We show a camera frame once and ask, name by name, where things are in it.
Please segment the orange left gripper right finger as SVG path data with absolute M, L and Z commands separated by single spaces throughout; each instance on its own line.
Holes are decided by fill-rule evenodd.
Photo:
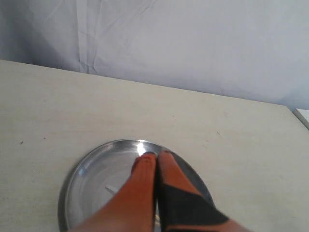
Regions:
M 170 151 L 158 163 L 158 206 L 163 232 L 240 232 L 241 225 L 217 210 L 181 169 Z

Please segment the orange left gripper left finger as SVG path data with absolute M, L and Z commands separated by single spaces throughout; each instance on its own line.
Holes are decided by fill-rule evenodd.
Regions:
M 120 190 L 73 232 L 153 232 L 155 225 L 156 154 L 135 159 Z

